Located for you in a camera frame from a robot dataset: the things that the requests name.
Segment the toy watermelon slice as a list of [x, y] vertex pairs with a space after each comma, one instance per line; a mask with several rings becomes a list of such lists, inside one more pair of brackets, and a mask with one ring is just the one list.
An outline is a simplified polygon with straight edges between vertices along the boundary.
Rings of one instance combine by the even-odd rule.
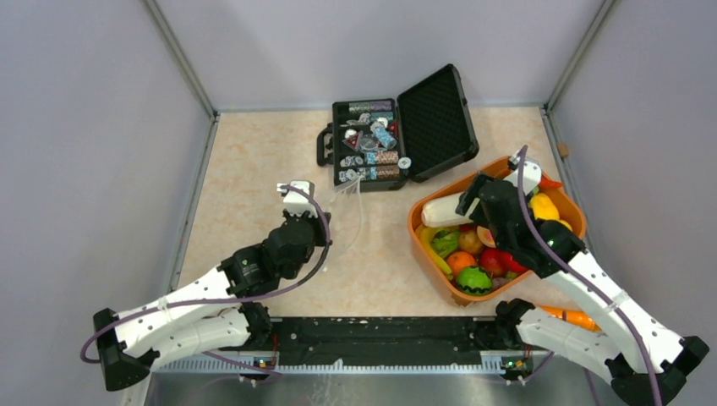
[[479, 241], [482, 243], [483, 246], [487, 248], [495, 248], [495, 240], [488, 228], [480, 227], [478, 226], [476, 228], [476, 234], [479, 238]]

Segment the toy red chili pepper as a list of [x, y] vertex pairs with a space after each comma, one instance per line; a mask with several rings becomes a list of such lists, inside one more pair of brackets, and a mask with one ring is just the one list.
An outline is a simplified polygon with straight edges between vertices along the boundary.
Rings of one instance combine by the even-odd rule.
[[563, 187], [562, 182], [555, 181], [551, 178], [548, 178], [544, 174], [541, 176], [541, 180], [539, 181], [539, 189], [540, 190], [561, 189], [562, 187]]

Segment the clear zip top bag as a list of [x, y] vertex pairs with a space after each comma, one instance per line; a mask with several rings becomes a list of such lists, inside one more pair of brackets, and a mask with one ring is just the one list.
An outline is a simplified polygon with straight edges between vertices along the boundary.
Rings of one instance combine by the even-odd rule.
[[330, 209], [331, 254], [335, 258], [346, 254], [360, 234], [364, 222], [361, 184], [361, 179], [356, 178], [335, 189]]

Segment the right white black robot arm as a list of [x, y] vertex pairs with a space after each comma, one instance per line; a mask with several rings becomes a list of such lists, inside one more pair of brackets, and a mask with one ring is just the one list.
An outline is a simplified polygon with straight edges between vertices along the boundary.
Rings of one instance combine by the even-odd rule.
[[513, 299], [495, 309], [502, 346], [560, 354], [603, 378], [628, 405], [668, 404], [709, 353], [700, 337], [683, 337], [654, 319], [563, 223], [535, 218], [520, 178], [479, 173], [459, 195], [456, 213], [489, 229], [499, 249], [568, 295], [601, 329], [587, 331]]

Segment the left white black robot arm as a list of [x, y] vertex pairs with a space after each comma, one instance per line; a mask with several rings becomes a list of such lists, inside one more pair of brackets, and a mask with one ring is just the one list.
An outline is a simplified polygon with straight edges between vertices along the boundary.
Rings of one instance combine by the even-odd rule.
[[118, 392], [175, 360], [225, 347], [264, 348], [271, 323], [261, 300], [307, 283], [324, 265], [331, 214], [284, 211], [262, 242], [235, 251], [190, 284], [132, 310], [99, 310], [90, 345], [104, 387]]

